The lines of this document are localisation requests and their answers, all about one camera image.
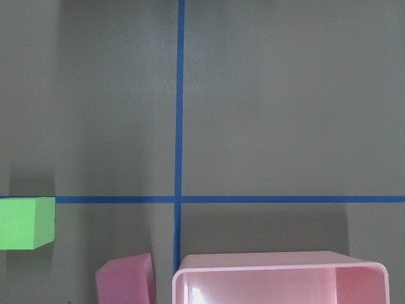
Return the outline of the magenta block far right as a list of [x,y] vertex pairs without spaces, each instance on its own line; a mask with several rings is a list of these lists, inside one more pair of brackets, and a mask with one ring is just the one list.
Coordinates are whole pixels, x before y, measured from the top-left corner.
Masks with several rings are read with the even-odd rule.
[[96,272],[99,303],[155,303],[156,285],[150,253],[106,262]]

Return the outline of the pink plastic bin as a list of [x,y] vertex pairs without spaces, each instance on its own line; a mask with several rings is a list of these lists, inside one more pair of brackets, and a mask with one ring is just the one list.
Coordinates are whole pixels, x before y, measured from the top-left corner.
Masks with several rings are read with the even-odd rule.
[[187,255],[173,303],[375,303],[390,301],[387,269],[332,251]]

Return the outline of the green foam block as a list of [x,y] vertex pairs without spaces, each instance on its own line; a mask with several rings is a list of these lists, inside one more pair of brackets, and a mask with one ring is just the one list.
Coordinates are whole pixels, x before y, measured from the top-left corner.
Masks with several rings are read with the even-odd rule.
[[56,198],[2,198],[1,249],[34,250],[55,239]]

